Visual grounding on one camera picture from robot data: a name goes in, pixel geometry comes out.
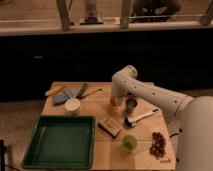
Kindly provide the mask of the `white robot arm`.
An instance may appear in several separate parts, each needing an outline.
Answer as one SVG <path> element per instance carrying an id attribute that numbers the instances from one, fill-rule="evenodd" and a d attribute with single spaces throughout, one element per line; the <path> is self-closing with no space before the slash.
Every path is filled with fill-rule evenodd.
<path id="1" fill-rule="evenodd" d="M 137 80 L 137 69 L 127 65 L 112 77 L 110 103 L 119 106 L 127 92 L 180 117 L 176 171 L 213 171 L 213 96 L 189 95 Z"/>

